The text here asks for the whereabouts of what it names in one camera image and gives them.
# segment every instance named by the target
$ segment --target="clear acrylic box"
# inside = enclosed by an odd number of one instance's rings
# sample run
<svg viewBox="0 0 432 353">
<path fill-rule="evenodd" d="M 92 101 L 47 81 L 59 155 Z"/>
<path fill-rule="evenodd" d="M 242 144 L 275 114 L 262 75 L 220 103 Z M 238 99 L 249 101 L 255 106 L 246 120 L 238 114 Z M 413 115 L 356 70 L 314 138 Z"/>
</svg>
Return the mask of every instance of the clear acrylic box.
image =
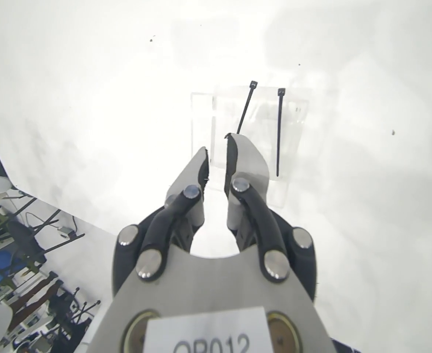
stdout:
<svg viewBox="0 0 432 353">
<path fill-rule="evenodd" d="M 191 153 L 205 146 L 209 151 L 208 187 L 224 190 L 226 172 L 225 136 L 236 133 L 249 87 L 217 89 L 212 94 L 192 93 Z M 309 91 L 286 89 L 281 116 L 279 176 L 276 176 L 278 88 L 258 86 L 253 92 L 240 133 L 248 137 L 268 164 L 270 184 L 267 203 L 282 208 L 286 202 L 295 155 L 308 112 Z"/>
</svg>

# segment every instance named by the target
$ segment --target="white backdrop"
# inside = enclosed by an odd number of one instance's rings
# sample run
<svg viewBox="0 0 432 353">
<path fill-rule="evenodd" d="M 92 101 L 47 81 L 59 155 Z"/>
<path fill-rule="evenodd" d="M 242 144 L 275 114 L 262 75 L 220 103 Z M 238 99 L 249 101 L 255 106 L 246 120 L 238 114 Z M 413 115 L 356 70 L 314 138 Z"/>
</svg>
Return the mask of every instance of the white backdrop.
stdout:
<svg viewBox="0 0 432 353">
<path fill-rule="evenodd" d="M 328 331 L 432 351 L 432 0 L 0 0 L 0 158 L 111 233 L 189 160 L 190 93 L 253 79 L 313 91 L 280 213 L 314 237 Z M 207 200 L 193 251 L 231 254 Z"/>
</svg>

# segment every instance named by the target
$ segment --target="metal bolt head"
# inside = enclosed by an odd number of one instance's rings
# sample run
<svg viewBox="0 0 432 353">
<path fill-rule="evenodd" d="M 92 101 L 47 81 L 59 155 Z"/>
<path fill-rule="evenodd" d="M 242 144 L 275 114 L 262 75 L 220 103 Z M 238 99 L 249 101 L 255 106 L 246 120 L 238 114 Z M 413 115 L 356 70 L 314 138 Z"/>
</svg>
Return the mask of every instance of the metal bolt head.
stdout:
<svg viewBox="0 0 432 353">
<path fill-rule="evenodd" d="M 135 225 L 129 225 L 123 228 L 118 234 L 118 242 L 122 246 L 127 246 L 133 242 L 139 233 L 139 229 Z"/>
<path fill-rule="evenodd" d="M 188 199 L 194 199 L 199 195 L 199 187 L 197 185 L 186 186 L 183 194 Z"/>
<path fill-rule="evenodd" d="M 162 254 L 157 249 L 146 249 L 137 259 L 136 272 L 141 279 L 155 275 L 162 264 Z"/>
<path fill-rule="evenodd" d="M 303 228 L 294 228 L 293 238 L 296 244 L 303 249 L 309 249 L 312 246 L 312 237 L 309 232 Z"/>
<path fill-rule="evenodd" d="M 235 178 L 232 181 L 232 187 L 234 187 L 235 191 L 238 191 L 239 193 L 244 193 L 244 191 L 247 191 L 250 187 L 250 183 L 248 183 L 248 180 L 245 178 Z"/>
<path fill-rule="evenodd" d="M 288 258 L 279 250 L 269 250 L 263 257 L 265 269 L 275 279 L 282 280 L 288 277 L 291 269 Z"/>
</svg>

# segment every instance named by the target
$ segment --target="cable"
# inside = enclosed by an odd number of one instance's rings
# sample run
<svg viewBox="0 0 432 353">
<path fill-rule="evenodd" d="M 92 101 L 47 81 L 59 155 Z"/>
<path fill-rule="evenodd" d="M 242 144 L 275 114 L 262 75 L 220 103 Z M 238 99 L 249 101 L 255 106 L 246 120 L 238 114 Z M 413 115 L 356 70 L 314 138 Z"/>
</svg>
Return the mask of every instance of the cable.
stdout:
<svg viewBox="0 0 432 353">
<path fill-rule="evenodd" d="M 74 217 L 74 216 L 72 216 L 72 220 L 73 220 L 74 225 L 75 225 L 75 234 L 77 234 L 77 232 L 78 232 L 78 229 L 77 229 L 77 222 L 75 222 L 75 217 Z"/>
<path fill-rule="evenodd" d="M 32 227 L 32 226 L 31 226 L 31 225 L 29 224 L 29 222 L 28 222 L 28 214 L 31 214 L 34 218 L 40 220 L 43 224 L 44 224 L 44 222 L 46 222 L 44 219 L 39 218 L 36 214 L 30 213 L 29 211 L 27 211 L 26 214 L 25 214 L 25 215 L 26 215 L 26 224 L 27 224 L 29 227 Z M 59 227 L 57 227 L 57 226 L 55 226 L 55 225 L 53 225 L 53 224 L 49 224 L 48 226 L 49 226 L 49 227 L 56 228 L 56 229 L 59 229 Z"/>
<path fill-rule="evenodd" d="M 15 210 L 16 211 L 18 211 L 18 208 L 16 207 L 16 205 L 13 203 L 13 200 L 11 200 L 11 199 L 8 199 L 10 202 L 11 202 L 11 204 L 13 205 L 13 207 L 15 208 Z M 26 217 L 23 217 L 23 214 L 19 214 L 19 216 L 23 219 L 23 223 L 28 223 L 28 220 L 26 220 Z"/>
</svg>

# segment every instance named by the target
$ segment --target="white label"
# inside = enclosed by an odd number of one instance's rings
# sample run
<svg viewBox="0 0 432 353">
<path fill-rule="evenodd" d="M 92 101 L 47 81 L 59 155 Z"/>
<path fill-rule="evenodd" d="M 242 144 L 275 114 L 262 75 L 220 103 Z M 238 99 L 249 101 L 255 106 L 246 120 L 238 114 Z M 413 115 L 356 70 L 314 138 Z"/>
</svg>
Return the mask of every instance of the white label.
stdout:
<svg viewBox="0 0 432 353">
<path fill-rule="evenodd" d="M 144 353 L 272 353 L 263 307 L 152 319 Z"/>
</svg>

